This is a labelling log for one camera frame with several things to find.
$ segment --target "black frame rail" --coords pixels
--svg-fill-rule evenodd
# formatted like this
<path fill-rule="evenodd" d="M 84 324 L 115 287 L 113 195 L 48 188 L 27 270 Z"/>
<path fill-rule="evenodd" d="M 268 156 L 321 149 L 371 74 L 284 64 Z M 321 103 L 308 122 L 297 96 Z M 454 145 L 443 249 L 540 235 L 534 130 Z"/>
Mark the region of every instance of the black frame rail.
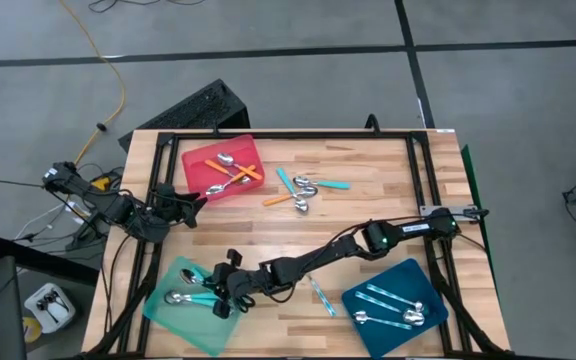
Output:
<path fill-rule="evenodd" d="M 146 204 L 150 205 L 153 201 L 152 191 L 154 191 L 157 181 L 160 176 L 161 162 L 163 159 L 164 148 L 170 146 L 170 153 L 168 155 L 168 165 L 166 167 L 165 183 L 172 184 L 173 176 L 175 172 L 175 167 L 177 164 L 177 157 L 179 151 L 179 142 L 182 140 L 197 140 L 197 139 L 214 139 L 214 140 L 225 140 L 234 138 L 244 134 L 250 134 L 255 139 L 400 139 L 406 142 L 406 149 L 408 153 L 408 161 L 410 163 L 410 172 L 413 182 L 413 190 L 415 193 L 415 198 L 417 200 L 417 205 L 422 206 L 426 204 L 426 199 L 424 197 L 421 174 L 419 171 L 419 164 L 416 157 L 416 144 L 421 147 L 423 162 L 426 168 L 428 184 L 430 187 L 431 202 L 433 205 L 440 205 L 441 199 L 439 196 L 439 186 L 437 184 L 437 178 L 435 176 L 434 166 L 432 162 L 432 155 L 430 152 L 430 143 L 428 141 L 428 134 L 425 131 L 384 131 L 379 127 L 377 119 L 371 115 L 365 125 L 366 129 L 369 130 L 357 130 L 357 131 L 250 131 L 247 129 L 242 130 L 231 130 L 231 131 L 219 131 L 214 129 L 212 132 L 202 132 L 202 133 L 169 133 L 161 132 L 157 137 L 156 149 L 153 159 L 153 166 L 151 169 L 150 181 L 148 185 L 148 195 L 146 196 Z M 428 264 L 437 264 L 437 255 L 435 249 L 432 245 L 430 239 L 424 239 L 424 247 L 426 251 L 426 260 Z M 163 244 L 157 244 L 154 246 L 151 258 L 151 266 L 154 264 L 156 269 L 155 278 L 158 276 L 159 265 L 161 261 L 161 252 L 163 249 Z M 452 257 L 452 251 L 450 244 L 441 243 L 442 258 L 445 259 L 445 271 L 448 277 L 448 282 L 450 288 L 454 292 L 454 295 L 461 300 L 461 295 L 459 291 L 459 284 L 457 281 L 457 273 L 455 270 L 454 259 Z M 143 243 L 137 245 L 137 251 L 135 253 L 132 274 L 130 277 L 130 285 L 128 288 L 128 299 L 131 299 L 137 290 L 140 283 L 142 268 L 144 264 L 144 256 L 146 255 L 146 246 Z M 438 279 L 442 276 L 441 272 L 438 270 L 438 266 L 429 266 L 430 279 L 435 286 L 438 287 Z M 152 284 L 152 288 L 149 289 L 148 295 L 154 290 L 155 284 Z M 471 352 L 472 347 L 470 343 L 470 337 L 468 331 L 464 327 L 462 321 L 457 319 L 457 325 L 459 330 L 459 338 L 461 340 L 461 350 L 464 352 Z M 142 320 L 139 329 L 139 336 L 137 342 L 136 351 L 138 353 L 145 354 L 146 345 L 148 340 L 148 332 L 150 328 L 150 320 L 142 315 Z M 123 353 L 127 351 L 128 348 L 128 338 L 130 332 L 130 323 L 126 326 L 123 333 L 119 338 L 119 347 L 117 351 Z M 439 325 L 439 334 L 441 336 L 441 344 L 445 355 L 450 353 L 455 353 L 452 348 L 451 334 L 448 328 L 448 323 Z"/>

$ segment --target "black stand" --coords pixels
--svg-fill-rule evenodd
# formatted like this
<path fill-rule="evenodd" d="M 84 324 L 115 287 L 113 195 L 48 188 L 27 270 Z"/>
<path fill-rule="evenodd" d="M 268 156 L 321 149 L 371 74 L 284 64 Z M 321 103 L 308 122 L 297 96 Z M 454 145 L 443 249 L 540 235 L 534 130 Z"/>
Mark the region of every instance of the black stand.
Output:
<path fill-rule="evenodd" d="M 14 257 L 17 265 L 29 270 L 86 285 L 97 285 L 99 271 L 91 267 L 0 238 L 0 259 L 5 256 Z"/>

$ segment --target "blue tray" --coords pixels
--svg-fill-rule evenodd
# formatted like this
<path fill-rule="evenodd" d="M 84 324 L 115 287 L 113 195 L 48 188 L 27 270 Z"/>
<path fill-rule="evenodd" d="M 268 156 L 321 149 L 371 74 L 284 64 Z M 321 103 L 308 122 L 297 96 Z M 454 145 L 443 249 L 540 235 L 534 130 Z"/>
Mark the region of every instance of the blue tray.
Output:
<path fill-rule="evenodd" d="M 401 310 L 410 307 L 402 302 L 368 290 L 366 288 L 368 283 L 399 295 L 404 299 L 421 301 L 427 309 L 424 324 L 422 326 L 413 326 L 412 330 L 399 329 L 374 321 L 368 321 L 365 324 L 353 321 L 355 330 L 359 333 L 372 358 L 383 357 L 396 347 L 421 335 L 426 330 L 444 322 L 448 318 L 448 310 L 414 259 L 408 259 L 386 270 L 372 279 L 347 290 L 341 296 L 341 301 L 351 317 L 355 312 L 364 310 L 370 317 L 403 323 L 400 314 L 355 297 L 355 291 L 361 291 Z"/>

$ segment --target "teal tray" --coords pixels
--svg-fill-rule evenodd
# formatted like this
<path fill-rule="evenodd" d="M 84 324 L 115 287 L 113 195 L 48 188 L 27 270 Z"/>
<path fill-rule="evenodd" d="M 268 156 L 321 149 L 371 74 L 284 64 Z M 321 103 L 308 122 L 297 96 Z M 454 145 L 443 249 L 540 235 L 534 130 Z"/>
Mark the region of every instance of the teal tray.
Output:
<path fill-rule="evenodd" d="M 207 306 L 167 304 L 164 295 L 172 289 L 178 289 L 184 294 L 207 291 L 201 285 L 187 284 L 181 280 L 179 277 L 181 269 L 193 269 L 204 277 L 210 276 L 210 272 L 202 267 L 183 256 L 178 257 L 146 301 L 144 315 L 208 355 L 217 356 L 224 351 L 241 313 L 233 311 L 228 319 L 222 319 L 214 315 L 212 308 Z"/>

